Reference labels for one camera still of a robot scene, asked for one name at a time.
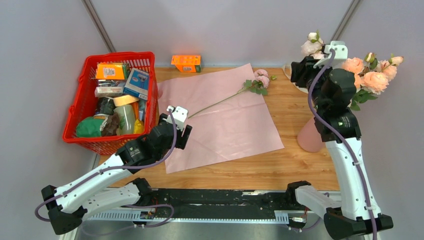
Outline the peach rose stem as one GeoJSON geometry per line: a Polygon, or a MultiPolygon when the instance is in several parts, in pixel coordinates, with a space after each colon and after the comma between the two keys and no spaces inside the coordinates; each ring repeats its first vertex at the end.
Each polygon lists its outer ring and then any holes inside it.
{"type": "Polygon", "coordinates": [[[341,68],[354,74],[354,85],[359,91],[363,83],[363,78],[360,76],[364,69],[363,60],[358,57],[348,58],[342,63],[341,68]]]}
{"type": "Polygon", "coordinates": [[[376,100],[395,79],[398,67],[404,62],[403,56],[391,54],[386,60],[378,60],[374,52],[366,54],[363,60],[364,68],[359,75],[363,82],[359,91],[356,91],[349,107],[353,111],[359,111],[360,104],[370,100],[376,100]]]}

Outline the purple wrapping paper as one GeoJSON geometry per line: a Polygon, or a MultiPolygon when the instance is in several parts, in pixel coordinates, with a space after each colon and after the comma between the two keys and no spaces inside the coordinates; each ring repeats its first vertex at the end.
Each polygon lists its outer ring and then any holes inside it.
{"type": "Polygon", "coordinates": [[[192,126],[185,149],[165,161],[167,173],[254,156],[284,147],[264,97],[241,92],[254,80],[250,64],[212,73],[179,77],[158,84],[158,108],[188,110],[192,126]]]}

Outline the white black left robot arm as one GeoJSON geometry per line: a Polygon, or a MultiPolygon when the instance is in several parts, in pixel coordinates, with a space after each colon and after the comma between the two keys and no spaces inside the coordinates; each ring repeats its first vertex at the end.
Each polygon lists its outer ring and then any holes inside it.
{"type": "Polygon", "coordinates": [[[63,235],[100,212],[134,204],[149,206],[153,194],[146,180],[136,179],[116,190],[103,190],[164,162],[174,149],[183,150],[192,130],[192,126],[185,125],[188,115],[185,108],[169,106],[148,134],[128,141],[103,164],[63,186],[47,185],[41,190],[43,203],[36,207],[35,216],[49,222],[56,235],[63,235]]]}

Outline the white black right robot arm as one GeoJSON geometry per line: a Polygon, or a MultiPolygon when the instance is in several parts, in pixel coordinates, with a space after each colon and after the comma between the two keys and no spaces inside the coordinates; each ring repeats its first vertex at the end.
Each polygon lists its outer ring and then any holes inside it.
{"type": "Polygon", "coordinates": [[[394,226],[390,216],[381,212],[367,177],[361,131],[349,104],[356,93],[355,77],[350,71],[333,68],[330,59],[305,57],[292,62],[290,81],[306,88],[314,125],[333,161],[340,201],[316,190],[307,181],[287,186],[286,205],[305,206],[323,221],[334,240],[361,235],[378,238],[380,231],[394,226]]]}

